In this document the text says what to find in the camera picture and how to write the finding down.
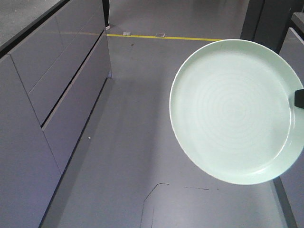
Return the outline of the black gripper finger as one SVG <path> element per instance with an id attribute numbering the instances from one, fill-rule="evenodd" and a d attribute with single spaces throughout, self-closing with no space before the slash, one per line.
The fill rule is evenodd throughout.
<path id="1" fill-rule="evenodd" d="M 294 92 L 295 107 L 304 107 L 304 89 L 299 89 Z"/>

